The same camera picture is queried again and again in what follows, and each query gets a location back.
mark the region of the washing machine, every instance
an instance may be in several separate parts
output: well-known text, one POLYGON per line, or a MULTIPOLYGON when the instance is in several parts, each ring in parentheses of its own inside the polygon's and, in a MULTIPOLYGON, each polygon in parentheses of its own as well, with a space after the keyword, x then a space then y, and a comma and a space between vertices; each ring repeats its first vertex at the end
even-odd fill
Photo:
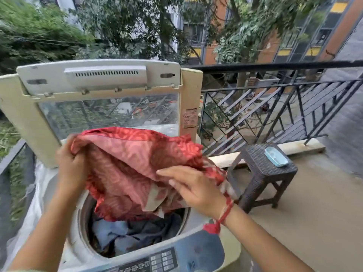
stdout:
MULTIPOLYGON (((33 199, 41 210, 37 219, 55 191, 54 154, 70 133, 120 126, 169 136, 189 134, 196 141, 202 75, 175 62, 98 59, 21 66, 17 74, 0 77, 1 109, 38 158, 33 199)), ((235 262, 241 252, 227 228, 209 234, 202 226, 211 219, 185 208, 174 237, 106 258, 90 243, 88 222, 94 205, 84 192, 73 213, 60 270, 216 271, 235 262)), ((25 223, 31 219, 28 214, 25 223)))

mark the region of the blue cloth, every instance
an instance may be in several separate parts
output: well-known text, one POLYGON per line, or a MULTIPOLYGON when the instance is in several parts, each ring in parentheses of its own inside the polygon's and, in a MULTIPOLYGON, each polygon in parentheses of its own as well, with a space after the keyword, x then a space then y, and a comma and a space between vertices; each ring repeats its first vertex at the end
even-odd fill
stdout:
POLYGON ((97 237, 101 250, 115 242, 116 256, 174 237, 182 224, 176 213, 162 218, 140 221, 108 222, 99 219, 93 222, 92 231, 97 237))

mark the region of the red thread bracelet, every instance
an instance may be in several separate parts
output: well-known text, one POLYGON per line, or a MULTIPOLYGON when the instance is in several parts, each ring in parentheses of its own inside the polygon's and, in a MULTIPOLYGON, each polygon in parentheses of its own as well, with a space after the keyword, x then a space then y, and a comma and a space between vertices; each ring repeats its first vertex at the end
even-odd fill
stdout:
POLYGON ((231 200, 230 197, 227 197, 226 205, 222 210, 222 214, 215 223, 207 223, 203 225, 203 230, 207 231, 210 234, 219 234, 221 231, 221 223, 224 222, 226 217, 228 216, 229 212, 231 211, 234 202, 231 200))

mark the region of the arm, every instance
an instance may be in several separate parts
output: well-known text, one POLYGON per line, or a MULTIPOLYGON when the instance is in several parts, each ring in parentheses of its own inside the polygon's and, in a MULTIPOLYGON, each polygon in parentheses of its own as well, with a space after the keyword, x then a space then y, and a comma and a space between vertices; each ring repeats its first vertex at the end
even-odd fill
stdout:
POLYGON ((88 174, 85 153, 73 156, 70 153, 72 142, 73 137, 69 137, 57 152, 57 190, 34 232, 15 256, 9 270, 58 270, 72 213, 88 174))
MULTIPOLYGON (((219 218, 226 199, 202 172, 186 166, 174 166, 157 173, 171 178, 170 185, 180 193, 188 205, 208 217, 219 218)), ((233 206, 224 224, 264 272, 313 272, 237 205, 233 206)))

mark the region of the light blue soap dish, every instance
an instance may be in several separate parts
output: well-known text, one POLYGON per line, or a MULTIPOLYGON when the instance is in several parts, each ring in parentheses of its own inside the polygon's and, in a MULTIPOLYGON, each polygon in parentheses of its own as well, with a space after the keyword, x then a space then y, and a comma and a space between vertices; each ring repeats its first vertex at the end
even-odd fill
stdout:
POLYGON ((287 158, 274 147, 267 147, 265 155, 276 167, 283 167, 289 163, 287 158))

